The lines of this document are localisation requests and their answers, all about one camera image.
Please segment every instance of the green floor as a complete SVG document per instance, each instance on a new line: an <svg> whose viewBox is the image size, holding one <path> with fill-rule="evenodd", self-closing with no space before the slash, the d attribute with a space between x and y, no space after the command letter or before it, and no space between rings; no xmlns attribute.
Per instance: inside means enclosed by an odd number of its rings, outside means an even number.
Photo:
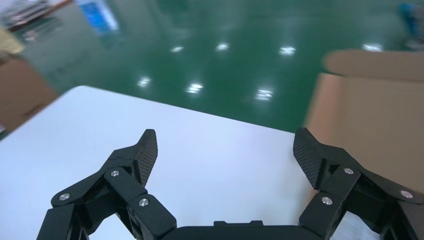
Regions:
<svg viewBox="0 0 424 240"><path fill-rule="evenodd" d="M23 54L59 93L88 85L289 132L326 53L407 38L398 0L107 2L116 32L70 4L17 33L44 31Z"/></svg>

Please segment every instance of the bolt head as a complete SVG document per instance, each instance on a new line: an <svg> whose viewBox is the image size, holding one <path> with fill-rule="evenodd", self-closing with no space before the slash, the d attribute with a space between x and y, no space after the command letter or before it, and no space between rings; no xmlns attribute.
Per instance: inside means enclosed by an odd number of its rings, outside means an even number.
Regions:
<svg viewBox="0 0 424 240"><path fill-rule="evenodd" d="M141 199L141 200L138 202L138 205L139 205L140 207L147 206L147 204L149 204L149 200L147 200L146 198L143 198L143 199Z"/></svg>
<svg viewBox="0 0 424 240"><path fill-rule="evenodd" d="M332 205L333 204L333 200L331 200L331 198L326 197L326 196L321 198L321 201L325 205Z"/></svg>
<svg viewBox="0 0 424 240"><path fill-rule="evenodd" d="M410 193L409 191L400 191L400 194L402 194L402 196L404 196L407 199L411 199L414 196L412 195L412 193Z"/></svg>
<svg viewBox="0 0 424 240"><path fill-rule="evenodd" d="M69 193L64 193L62 195L60 195L59 200L60 201L65 201L66 199L68 199L71 195Z"/></svg>
<svg viewBox="0 0 424 240"><path fill-rule="evenodd" d="M112 171L112 172L110 173L110 175L111 175L112 177L116 177L116 176L118 176L118 175L119 175L119 171L117 171L117 170Z"/></svg>
<svg viewBox="0 0 424 240"><path fill-rule="evenodd" d="M347 173L347 174L354 174L354 171L350 168L345 168L344 172Z"/></svg>

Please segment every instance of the white tabletop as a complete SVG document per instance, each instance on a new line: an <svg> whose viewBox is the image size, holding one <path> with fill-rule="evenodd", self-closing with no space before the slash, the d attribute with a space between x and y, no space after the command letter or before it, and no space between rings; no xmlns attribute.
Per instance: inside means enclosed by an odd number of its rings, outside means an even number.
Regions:
<svg viewBox="0 0 424 240"><path fill-rule="evenodd" d="M298 223L312 188L293 133L79 86L0 142L0 239L35 239L52 196L145 129L156 130L159 150L146 189L178 227ZM116 237L133 239L113 215L90 239Z"/></svg>

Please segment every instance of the cardboard box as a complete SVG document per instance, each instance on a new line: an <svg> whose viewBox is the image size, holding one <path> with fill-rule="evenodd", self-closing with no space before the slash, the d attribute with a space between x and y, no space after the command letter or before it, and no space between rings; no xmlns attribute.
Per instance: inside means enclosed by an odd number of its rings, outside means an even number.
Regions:
<svg viewBox="0 0 424 240"><path fill-rule="evenodd" d="M363 167L424 193L424 53L342 50L324 59L305 125Z"/></svg>
<svg viewBox="0 0 424 240"><path fill-rule="evenodd" d="M0 56L0 125L15 130L58 97L23 59Z"/></svg>

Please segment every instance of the carbon fiber texture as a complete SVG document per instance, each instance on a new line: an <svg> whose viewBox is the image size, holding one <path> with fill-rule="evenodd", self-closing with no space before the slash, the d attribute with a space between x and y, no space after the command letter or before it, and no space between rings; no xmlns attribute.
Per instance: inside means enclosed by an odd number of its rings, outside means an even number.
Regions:
<svg viewBox="0 0 424 240"><path fill-rule="evenodd" d="M317 180L320 170L325 161L319 156L316 145L320 143L306 129L299 128L294 137L293 155L305 173L307 179L314 189L317 189Z"/></svg>
<svg viewBox="0 0 424 240"><path fill-rule="evenodd" d="M140 183L145 187L158 157L158 144L155 131L152 129L146 130L136 146L138 149L134 159L138 163Z"/></svg>

